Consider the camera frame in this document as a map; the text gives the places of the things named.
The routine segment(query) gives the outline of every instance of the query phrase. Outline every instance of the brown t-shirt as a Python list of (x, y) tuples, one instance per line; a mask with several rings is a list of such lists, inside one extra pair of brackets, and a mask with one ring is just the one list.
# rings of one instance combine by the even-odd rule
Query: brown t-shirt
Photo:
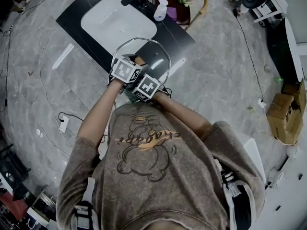
[(214, 159), (249, 184), (259, 215), (261, 176), (226, 122), (215, 123), (199, 139), (164, 109), (135, 103), (119, 107), (108, 130), (101, 161), (92, 142), (76, 139), (59, 189), (60, 230), (69, 229), (88, 177), (96, 180), (93, 207), (101, 230), (142, 230), (158, 220), (189, 230), (228, 229), (228, 205)]

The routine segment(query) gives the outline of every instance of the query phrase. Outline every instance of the white spray bottle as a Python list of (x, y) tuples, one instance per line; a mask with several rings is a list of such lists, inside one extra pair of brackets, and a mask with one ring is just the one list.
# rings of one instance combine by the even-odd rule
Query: white spray bottle
[(159, 0), (159, 5), (157, 10), (155, 11), (153, 18), (156, 21), (162, 21), (164, 20), (165, 16), (166, 16), (166, 10), (167, 10), (167, 5), (168, 5), (168, 1), (167, 0)]

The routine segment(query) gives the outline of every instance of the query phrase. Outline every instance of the concrete floor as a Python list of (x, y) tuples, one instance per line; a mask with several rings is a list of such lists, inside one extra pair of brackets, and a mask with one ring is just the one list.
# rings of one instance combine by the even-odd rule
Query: concrete floor
[[(28, 7), (40, 1), (32, 0)], [(55, 19), (73, 1), (47, 0), (18, 18), (11, 34), (8, 106), (0, 113), (7, 140), (14, 143), (17, 154), (32, 169), (27, 186), (48, 184), (48, 192), (54, 195), (81, 124), (71, 117), (70, 132), (61, 134), (58, 113), (84, 118), (107, 84), (106, 72), (56, 26)], [(194, 0), (192, 16), (202, 6), (201, 2)], [(225, 120), (234, 130), (253, 137), (268, 175), (270, 169), (278, 167), (285, 158), (285, 147), (272, 137), (265, 111), (257, 104), (261, 93), (242, 31), (232, 15), (233, 7), (228, 0), (209, 0), (208, 13), (189, 31), (196, 44), (184, 54), (185, 64), (169, 78), (166, 86), (173, 90), (175, 100), (211, 122)], [(4, 31), (16, 18), (16, 13), (10, 15)], [(247, 36), (264, 101), (269, 104), (281, 84), (273, 80), (278, 73), (267, 50), (265, 29), (254, 24), (250, 14), (239, 20)], [(2, 76), (6, 73), (8, 41), (8, 37), (0, 36)], [(70, 43), (74, 49), (52, 70), (53, 63)], [(264, 71), (266, 65), (269, 73)], [(0, 79), (0, 85), (2, 97), (5, 78)], [(117, 103), (126, 101), (120, 96)], [(103, 156), (106, 145), (102, 144), (99, 150)]]

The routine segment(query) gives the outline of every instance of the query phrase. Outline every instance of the sink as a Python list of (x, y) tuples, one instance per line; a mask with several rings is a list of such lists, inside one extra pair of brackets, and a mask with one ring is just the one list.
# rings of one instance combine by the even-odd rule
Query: sink
[[(121, 0), (101, 0), (81, 19), (81, 27), (111, 55), (126, 41), (134, 37), (153, 38), (155, 24), (130, 4)], [(134, 54), (146, 41), (135, 40), (118, 53)]]

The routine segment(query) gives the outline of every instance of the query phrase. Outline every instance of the forearm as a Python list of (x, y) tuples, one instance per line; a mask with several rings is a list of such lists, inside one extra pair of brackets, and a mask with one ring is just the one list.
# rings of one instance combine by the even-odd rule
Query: forearm
[(113, 80), (82, 122), (77, 137), (84, 137), (98, 145), (104, 135), (113, 103), (123, 82)]
[(203, 136), (212, 126), (202, 115), (174, 101), (163, 92), (157, 92), (153, 100), (188, 126), (198, 137)]

